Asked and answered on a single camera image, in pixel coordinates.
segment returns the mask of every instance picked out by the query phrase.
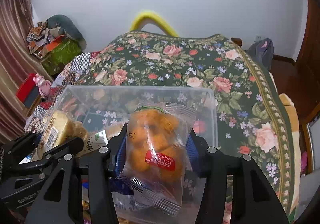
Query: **bed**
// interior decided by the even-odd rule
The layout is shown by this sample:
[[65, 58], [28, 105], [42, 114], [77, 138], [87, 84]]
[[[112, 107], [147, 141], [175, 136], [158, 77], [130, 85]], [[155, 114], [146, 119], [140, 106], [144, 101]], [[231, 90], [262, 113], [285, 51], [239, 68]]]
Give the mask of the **bed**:
[[[192, 39], [144, 31], [120, 35], [102, 51], [83, 53], [65, 66], [52, 84], [49, 101], [42, 102], [28, 119], [26, 131], [44, 130], [45, 120], [68, 84], [211, 88], [217, 104], [219, 149], [233, 156], [249, 153], [293, 220], [300, 181], [294, 105], [286, 95], [278, 95], [269, 72], [229, 39], [220, 34]], [[201, 122], [194, 126], [199, 135], [202, 127]], [[188, 179], [185, 184], [192, 196], [192, 184]], [[232, 181], [227, 190], [226, 223], [231, 205]]]

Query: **barcode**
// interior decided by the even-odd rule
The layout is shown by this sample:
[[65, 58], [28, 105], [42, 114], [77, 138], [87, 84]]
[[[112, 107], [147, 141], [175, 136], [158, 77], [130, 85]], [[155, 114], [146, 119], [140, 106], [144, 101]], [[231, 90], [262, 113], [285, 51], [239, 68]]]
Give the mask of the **barcode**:
[[51, 130], [50, 130], [48, 141], [44, 144], [44, 147], [45, 147], [46, 151], [48, 151], [48, 150], [50, 150], [52, 148], [52, 144], [56, 139], [57, 133], [58, 133], [58, 130], [55, 129], [54, 127], [52, 127]]

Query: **gray bag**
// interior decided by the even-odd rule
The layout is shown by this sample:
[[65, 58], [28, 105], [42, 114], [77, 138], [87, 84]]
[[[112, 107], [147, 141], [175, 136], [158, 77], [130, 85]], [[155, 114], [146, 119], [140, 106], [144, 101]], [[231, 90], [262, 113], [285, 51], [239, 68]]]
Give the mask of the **gray bag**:
[[271, 69], [273, 52], [273, 43], [269, 38], [265, 38], [262, 41], [255, 42], [247, 50], [247, 54], [249, 54], [254, 61], [261, 62], [267, 70]]

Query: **red logo label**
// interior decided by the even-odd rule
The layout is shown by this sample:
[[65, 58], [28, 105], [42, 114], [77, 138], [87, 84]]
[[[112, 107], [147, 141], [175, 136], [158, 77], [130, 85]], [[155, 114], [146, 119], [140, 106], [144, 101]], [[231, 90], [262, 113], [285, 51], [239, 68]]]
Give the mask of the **red logo label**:
[[174, 171], [176, 163], [173, 158], [162, 153], [152, 153], [148, 150], [145, 157], [145, 162], [168, 171]]

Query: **yellow foam tube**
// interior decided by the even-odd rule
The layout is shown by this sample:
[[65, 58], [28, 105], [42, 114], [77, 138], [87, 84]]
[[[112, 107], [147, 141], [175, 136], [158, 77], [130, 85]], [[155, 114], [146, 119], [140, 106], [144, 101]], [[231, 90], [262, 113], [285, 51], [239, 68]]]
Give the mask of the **yellow foam tube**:
[[143, 20], [145, 19], [150, 19], [153, 20], [157, 26], [162, 29], [166, 34], [173, 36], [173, 37], [179, 37], [178, 34], [174, 31], [174, 29], [171, 28], [171, 26], [164, 20], [162, 19], [159, 15], [157, 15], [154, 12], [150, 11], [144, 11], [139, 13], [133, 20], [130, 31], [133, 30], [138, 30], [140, 27], [140, 24], [142, 23]]

